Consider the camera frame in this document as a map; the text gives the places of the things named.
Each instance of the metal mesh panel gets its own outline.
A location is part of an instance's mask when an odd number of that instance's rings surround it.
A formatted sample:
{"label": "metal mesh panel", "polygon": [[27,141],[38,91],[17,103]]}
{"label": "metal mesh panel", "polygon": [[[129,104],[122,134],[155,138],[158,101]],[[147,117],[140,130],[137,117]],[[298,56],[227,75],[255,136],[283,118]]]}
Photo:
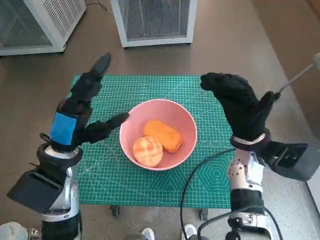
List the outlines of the metal mesh panel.
{"label": "metal mesh panel", "polygon": [[185,38],[190,0],[118,0],[128,41]]}
{"label": "metal mesh panel", "polygon": [[0,49],[52,46],[25,3],[0,0]]}
{"label": "metal mesh panel", "polygon": [[78,0],[46,0],[43,7],[62,38],[66,37],[75,18],[81,11]]}

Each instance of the white sneaker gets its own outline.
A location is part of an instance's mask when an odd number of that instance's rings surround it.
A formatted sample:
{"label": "white sneaker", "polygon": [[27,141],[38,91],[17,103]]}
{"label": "white sneaker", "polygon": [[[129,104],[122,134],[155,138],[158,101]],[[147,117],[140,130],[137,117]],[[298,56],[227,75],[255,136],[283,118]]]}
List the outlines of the white sneaker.
{"label": "white sneaker", "polygon": [[[197,235],[197,229],[192,224],[184,225],[184,230],[186,233],[187,238],[189,239],[192,235]],[[184,233],[181,234],[181,240],[186,240]]]}
{"label": "white sneaker", "polygon": [[144,235],[147,240],[156,240],[154,231],[149,227],[143,229],[141,234]]}

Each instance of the wire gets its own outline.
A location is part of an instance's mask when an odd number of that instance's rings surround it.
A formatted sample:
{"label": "wire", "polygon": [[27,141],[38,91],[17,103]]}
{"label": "wire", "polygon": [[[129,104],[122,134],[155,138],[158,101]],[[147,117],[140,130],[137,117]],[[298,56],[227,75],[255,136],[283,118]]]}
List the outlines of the wire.
{"label": "wire", "polygon": [[182,197],[181,197],[181,203],[180,203],[180,223],[181,223],[181,228],[182,228],[182,232],[183,232],[183,235],[184,235],[184,238],[187,240],[188,237],[187,237],[187,233],[186,233],[186,230],[185,230],[185,224],[184,224],[184,219],[183,219],[183,209],[184,209],[184,203],[185,203],[185,196],[186,196],[186,192],[187,192],[187,188],[189,187],[190,185],[190,182],[191,182],[191,179],[192,177],[194,176],[194,174],[196,173],[196,171],[205,163],[209,162],[210,160],[216,158],[216,157],[219,157],[220,155],[223,155],[223,154],[226,154],[226,153],[229,153],[229,152],[233,152],[235,151],[236,149],[235,148],[229,148],[227,150],[224,150],[224,151],[221,151],[221,152],[218,152],[216,153],[215,155],[213,156],[210,156],[208,157],[207,159],[204,159],[202,162],[200,162],[192,171],[191,175],[189,176],[189,179],[188,181],[186,182],[185,184],[185,187],[184,187],[184,190],[183,190],[183,193],[182,193]]}
{"label": "wire", "polygon": [[[183,190],[183,193],[182,193],[182,197],[181,197],[181,203],[180,203],[180,223],[181,223],[181,228],[182,228],[182,233],[184,235],[184,238],[187,240],[188,237],[187,237],[187,233],[186,233],[186,230],[185,230],[185,227],[184,227],[184,219],[183,219],[183,208],[184,208],[184,202],[185,202],[185,196],[186,196],[186,192],[187,192],[187,189],[188,189],[188,186],[190,185],[190,182],[192,180],[192,177],[194,176],[194,174],[197,172],[197,170],[202,166],[204,165],[205,163],[209,162],[210,160],[212,159],[215,159],[216,157],[219,157],[220,155],[223,155],[223,154],[226,154],[226,153],[230,153],[230,152],[233,152],[235,151],[236,149],[235,148],[229,148],[229,149],[226,149],[224,151],[220,151],[210,157],[208,157],[207,159],[203,160],[202,162],[200,162],[192,171],[191,175],[189,176],[189,179],[187,180],[186,184],[185,184],[185,187],[184,187],[184,190]],[[271,211],[266,208],[264,205],[250,205],[250,206],[247,206],[247,207],[243,207],[243,208],[240,208],[238,210],[234,210],[234,211],[230,211],[230,212],[227,212],[225,214],[222,214],[222,215],[219,215],[219,216],[216,216],[212,219],[209,219],[208,221],[204,222],[203,224],[200,225],[200,227],[198,228],[197,230],[197,238],[198,240],[201,240],[202,237],[201,237],[201,231],[207,227],[208,225],[212,224],[213,222],[215,221],[218,221],[220,219],[223,219],[225,217],[228,217],[230,214],[235,214],[235,213],[240,213],[240,212],[244,212],[246,211],[247,209],[250,209],[250,208],[262,208],[264,209],[271,217],[275,227],[276,227],[276,230],[278,232],[278,235],[279,235],[279,238],[280,240],[283,240],[283,236],[282,236],[282,233],[281,233],[281,230],[280,230],[280,227],[278,225],[278,222],[275,218],[275,216],[271,213]]]}
{"label": "wire", "polygon": [[90,5],[99,5],[103,10],[105,10],[106,12],[108,12],[108,9],[105,5],[101,4],[101,2],[99,0],[96,0],[97,2],[92,2],[92,3],[87,3],[87,6]]}
{"label": "wire", "polygon": [[280,239],[280,240],[283,240],[283,239],[284,239],[283,236],[282,236],[280,227],[279,227],[279,225],[278,225],[278,222],[277,222],[275,216],[271,213],[271,211],[270,211],[268,208],[266,208],[264,205],[249,205],[249,206],[240,208],[240,209],[238,209],[238,210],[234,210],[234,211],[227,212],[227,213],[225,213],[225,214],[221,214],[221,215],[219,215],[219,216],[216,216],[216,217],[214,217],[214,218],[211,218],[211,219],[209,219],[208,221],[205,221],[204,223],[202,223],[202,224],[200,225],[200,227],[198,228],[198,231],[197,231],[197,238],[198,238],[198,240],[201,240],[201,239],[202,239],[202,237],[201,237],[201,231],[202,231],[205,227],[207,227],[208,225],[212,224],[212,223],[215,222],[215,221],[218,221],[218,220],[220,220],[220,219],[223,219],[223,218],[225,218],[225,217],[228,217],[228,216],[231,215],[231,214],[241,213],[241,212],[244,212],[244,211],[246,211],[246,210],[248,210],[248,209],[251,209],[251,208],[261,208],[261,209],[264,209],[264,210],[270,215],[270,217],[271,217],[271,219],[272,219],[272,221],[273,221],[273,223],[274,223],[274,225],[275,225],[275,228],[276,228],[276,230],[277,230],[277,232],[278,232],[279,239]]}

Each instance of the green cutting mat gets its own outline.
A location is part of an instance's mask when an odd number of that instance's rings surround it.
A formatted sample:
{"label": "green cutting mat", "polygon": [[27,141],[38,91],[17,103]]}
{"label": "green cutting mat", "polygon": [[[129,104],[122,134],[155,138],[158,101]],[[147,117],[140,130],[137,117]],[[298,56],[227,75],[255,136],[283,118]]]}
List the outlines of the green cutting mat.
{"label": "green cutting mat", "polygon": [[[192,170],[204,158],[230,148],[231,129],[212,92],[200,88],[199,76],[106,75],[93,99],[90,122],[106,121],[150,99],[169,99],[193,116],[198,140],[192,155],[172,170],[156,172],[129,161],[119,143],[119,130],[95,144],[84,144],[77,180],[82,204],[167,206],[180,205],[182,191]],[[233,153],[200,168],[188,189],[185,206],[229,208],[227,168]]]}

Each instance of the white appliance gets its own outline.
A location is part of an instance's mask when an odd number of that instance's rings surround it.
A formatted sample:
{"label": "white appliance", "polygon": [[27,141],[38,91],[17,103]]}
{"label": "white appliance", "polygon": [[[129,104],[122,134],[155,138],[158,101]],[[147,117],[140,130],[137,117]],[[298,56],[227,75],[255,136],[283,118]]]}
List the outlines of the white appliance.
{"label": "white appliance", "polygon": [[110,0],[124,48],[193,41],[197,0]]}
{"label": "white appliance", "polygon": [[84,0],[0,0],[0,56],[63,52]]}

